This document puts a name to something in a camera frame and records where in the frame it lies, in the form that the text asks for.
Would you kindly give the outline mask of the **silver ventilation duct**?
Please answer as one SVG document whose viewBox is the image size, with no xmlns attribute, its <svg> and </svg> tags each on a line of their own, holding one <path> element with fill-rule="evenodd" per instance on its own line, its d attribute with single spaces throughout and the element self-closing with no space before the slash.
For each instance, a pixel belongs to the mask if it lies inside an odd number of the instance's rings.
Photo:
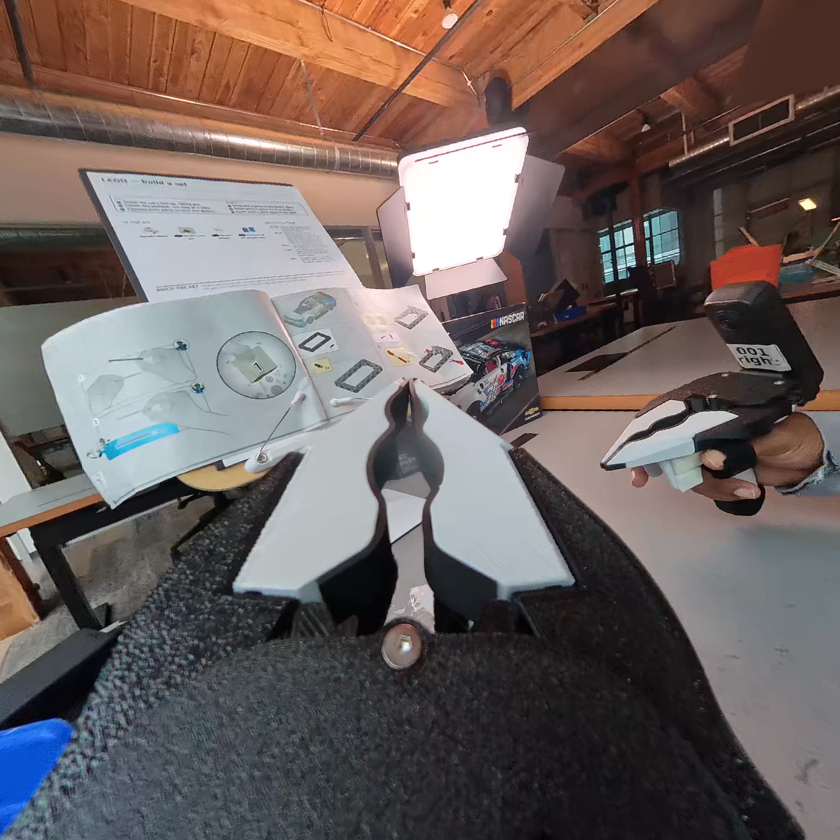
<svg viewBox="0 0 840 840">
<path fill-rule="evenodd" d="M 397 154 L 68 94 L 2 85 L 1 131 L 395 180 Z"/>
</svg>

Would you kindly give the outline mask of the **person's right hand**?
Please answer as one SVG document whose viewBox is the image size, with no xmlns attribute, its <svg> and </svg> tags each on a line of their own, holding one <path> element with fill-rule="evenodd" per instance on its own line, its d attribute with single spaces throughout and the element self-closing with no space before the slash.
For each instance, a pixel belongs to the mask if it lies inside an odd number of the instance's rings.
<svg viewBox="0 0 840 840">
<path fill-rule="evenodd" d="M 752 468 L 755 480 L 718 478 L 727 467 L 728 457 L 719 449 L 700 454 L 703 481 L 692 491 L 719 502 L 757 500 L 762 487 L 788 488 L 798 485 L 823 465 L 825 441 L 821 431 L 805 412 L 797 412 L 777 423 L 767 435 L 751 442 L 757 462 Z"/>
</svg>

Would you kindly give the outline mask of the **white desk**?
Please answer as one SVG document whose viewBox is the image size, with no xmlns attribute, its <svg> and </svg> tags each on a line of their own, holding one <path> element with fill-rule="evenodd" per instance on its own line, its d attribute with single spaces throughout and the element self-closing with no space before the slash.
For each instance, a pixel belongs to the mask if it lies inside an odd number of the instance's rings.
<svg viewBox="0 0 840 840">
<path fill-rule="evenodd" d="M 838 838 L 838 500 L 753 520 L 597 461 L 619 413 L 512 459 L 579 584 L 382 654 L 234 572 L 286 457 L 129 621 L 9 838 Z"/>
</svg>

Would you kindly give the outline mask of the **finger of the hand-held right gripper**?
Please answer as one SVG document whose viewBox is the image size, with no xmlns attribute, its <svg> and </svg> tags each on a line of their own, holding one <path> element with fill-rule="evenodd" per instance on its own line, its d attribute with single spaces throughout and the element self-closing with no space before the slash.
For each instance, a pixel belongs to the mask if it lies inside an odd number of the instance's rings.
<svg viewBox="0 0 840 840">
<path fill-rule="evenodd" d="M 653 467 L 653 476 L 664 476 L 681 492 L 693 490 L 702 481 L 700 457 L 694 436 L 704 431 L 706 420 L 662 422 L 648 429 L 627 429 L 628 434 L 616 441 L 606 454 L 601 467 L 606 470 Z"/>
<path fill-rule="evenodd" d="M 696 452 L 710 448 L 712 443 L 742 441 L 745 439 L 745 424 L 742 417 L 726 402 L 700 394 L 690 394 L 687 399 L 670 399 L 643 414 L 637 416 L 622 432 L 621 440 L 627 429 L 648 429 L 657 422 L 664 425 L 680 420 L 706 420 L 707 427 L 694 436 Z"/>
</svg>

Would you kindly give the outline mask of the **orange box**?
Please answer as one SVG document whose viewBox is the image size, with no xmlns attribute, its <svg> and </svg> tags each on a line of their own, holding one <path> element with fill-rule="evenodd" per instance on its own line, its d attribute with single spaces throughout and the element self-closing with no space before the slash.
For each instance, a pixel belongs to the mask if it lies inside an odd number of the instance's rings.
<svg viewBox="0 0 840 840">
<path fill-rule="evenodd" d="M 723 312 L 749 312 L 756 318 L 786 310 L 779 293 L 782 245 L 741 245 L 710 263 L 711 294 L 703 310 L 722 307 Z M 743 291 L 744 284 L 762 282 L 774 291 Z"/>
</svg>

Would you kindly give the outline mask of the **black toy car box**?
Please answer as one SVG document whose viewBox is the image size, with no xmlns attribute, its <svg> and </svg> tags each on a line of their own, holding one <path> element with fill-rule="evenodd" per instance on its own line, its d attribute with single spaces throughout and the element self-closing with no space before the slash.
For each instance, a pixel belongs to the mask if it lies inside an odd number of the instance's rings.
<svg viewBox="0 0 840 840">
<path fill-rule="evenodd" d="M 528 309 L 523 303 L 444 322 L 471 370 L 447 395 L 450 402 L 497 434 L 541 415 Z"/>
</svg>

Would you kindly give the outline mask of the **white book stand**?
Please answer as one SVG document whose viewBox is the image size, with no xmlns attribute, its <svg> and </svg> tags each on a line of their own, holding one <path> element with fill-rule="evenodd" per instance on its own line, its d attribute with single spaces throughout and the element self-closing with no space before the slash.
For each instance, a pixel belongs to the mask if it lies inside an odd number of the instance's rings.
<svg viewBox="0 0 840 840">
<path fill-rule="evenodd" d="M 321 443 L 326 431 L 339 421 L 336 416 L 325 424 L 315 426 L 279 439 L 266 441 L 245 460 L 221 468 L 207 465 L 181 474 L 177 479 L 185 486 L 204 492 L 217 492 L 243 487 L 262 477 L 269 469 L 289 454 L 307 454 L 314 445 Z"/>
</svg>

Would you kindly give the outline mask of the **LED studio light panel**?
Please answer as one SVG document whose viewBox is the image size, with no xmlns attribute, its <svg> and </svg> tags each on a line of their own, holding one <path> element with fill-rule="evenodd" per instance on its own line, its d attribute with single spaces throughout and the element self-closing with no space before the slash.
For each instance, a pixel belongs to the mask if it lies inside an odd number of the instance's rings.
<svg viewBox="0 0 840 840">
<path fill-rule="evenodd" d="M 446 298 L 503 282 L 499 256 L 536 256 L 566 168 L 529 142 L 510 123 L 398 158 L 376 211 L 394 288 L 422 279 L 427 299 Z"/>
</svg>

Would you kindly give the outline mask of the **printed instruction sheet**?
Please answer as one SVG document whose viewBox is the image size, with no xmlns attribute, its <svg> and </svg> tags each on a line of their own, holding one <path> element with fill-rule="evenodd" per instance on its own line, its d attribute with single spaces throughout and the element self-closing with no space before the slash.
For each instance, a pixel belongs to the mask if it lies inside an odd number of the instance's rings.
<svg viewBox="0 0 840 840">
<path fill-rule="evenodd" d="M 295 186 L 90 169 L 79 176 L 142 301 L 362 287 Z"/>
</svg>

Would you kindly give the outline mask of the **blue plastic object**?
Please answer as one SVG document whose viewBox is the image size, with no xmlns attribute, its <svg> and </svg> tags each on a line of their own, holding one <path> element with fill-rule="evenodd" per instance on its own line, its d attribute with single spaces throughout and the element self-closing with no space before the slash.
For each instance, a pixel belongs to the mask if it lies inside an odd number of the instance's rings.
<svg viewBox="0 0 840 840">
<path fill-rule="evenodd" d="M 59 718 L 1 731 L 1 833 L 56 766 L 72 734 L 70 723 Z"/>
</svg>

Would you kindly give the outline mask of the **metal duct with vent grille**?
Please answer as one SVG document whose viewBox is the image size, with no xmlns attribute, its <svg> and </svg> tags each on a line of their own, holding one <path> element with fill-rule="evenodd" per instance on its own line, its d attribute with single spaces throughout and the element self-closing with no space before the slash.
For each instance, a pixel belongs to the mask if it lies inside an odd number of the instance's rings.
<svg viewBox="0 0 840 840">
<path fill-rule="evenodd" d="M 801 99 L 780 98 L 729 121 L 704 143 L 696 144 L 667 162 L 670 170 L 686 165 L 702 155 L 755 140 L 767 133 L 786 128 L 797 118 L 810 114 L 828 102 L 838 99 L 839 86 L 827 87 Z"/>
</svg>

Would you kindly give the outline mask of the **white table with wooden edge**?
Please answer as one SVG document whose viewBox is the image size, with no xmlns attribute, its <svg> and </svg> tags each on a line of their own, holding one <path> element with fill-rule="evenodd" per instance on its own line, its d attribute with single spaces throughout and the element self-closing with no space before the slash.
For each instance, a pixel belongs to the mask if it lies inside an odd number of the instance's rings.
<svg viewBox="0 0 840 840">
<path fill-rule="evenodd" d="M 839 409 L 839 300 L 792 303 L 791 314 L 824 370 L 808 411 Z M 730 351 L 705 319 L 641 328 L 539 377 L 543 411 L 635 412 L 657 395 L 717 372 L 734 371 Z"/>
</svg>

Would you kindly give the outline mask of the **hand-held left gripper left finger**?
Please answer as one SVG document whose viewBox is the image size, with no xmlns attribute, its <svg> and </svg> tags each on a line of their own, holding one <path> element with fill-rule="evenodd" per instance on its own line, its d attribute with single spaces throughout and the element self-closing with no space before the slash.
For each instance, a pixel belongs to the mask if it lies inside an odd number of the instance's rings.
<svg viewBox="0 0 840 840">
<path fill-rule="evenodd" d="M 410 395 L 407 381 L 392 383 L 308 441 L 234 593 L 324 605 L 336 624 L 380 630 L 397 582 L 382 489 Z"/>
</svg>

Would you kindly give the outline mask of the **paned window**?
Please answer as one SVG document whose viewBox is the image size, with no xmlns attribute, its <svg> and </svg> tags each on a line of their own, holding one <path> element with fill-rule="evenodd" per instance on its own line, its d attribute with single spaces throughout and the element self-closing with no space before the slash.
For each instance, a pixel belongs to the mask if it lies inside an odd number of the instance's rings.
<svg viewBox="0 0 840 840">
<path fill-rule="evenodd" d="M 598 253 L 606 286 L 616 279 L 626 280 L 636 265 L 635 233 L 631 221 L 603 227 L 597 231 Z M 643 219 L 643 241 L 649 265 L 681 261 L 680 215 L 675 208 L 659 208 Z"/>
</svg>

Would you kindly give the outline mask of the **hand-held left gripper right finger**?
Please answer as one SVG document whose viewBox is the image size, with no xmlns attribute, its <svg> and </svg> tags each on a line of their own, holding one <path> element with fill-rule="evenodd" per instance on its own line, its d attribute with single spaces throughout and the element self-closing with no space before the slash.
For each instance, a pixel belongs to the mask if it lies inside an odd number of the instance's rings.
<svg viewBox="0 0 840 840">
<path fill-rule="evenodd" d="M 429 486 L 423 562 L 435 624 L 470 625 L 493 602 L 574 587 L 512 446 L 420 381 L 411 382 L 411 411 Z"/>
</svg>

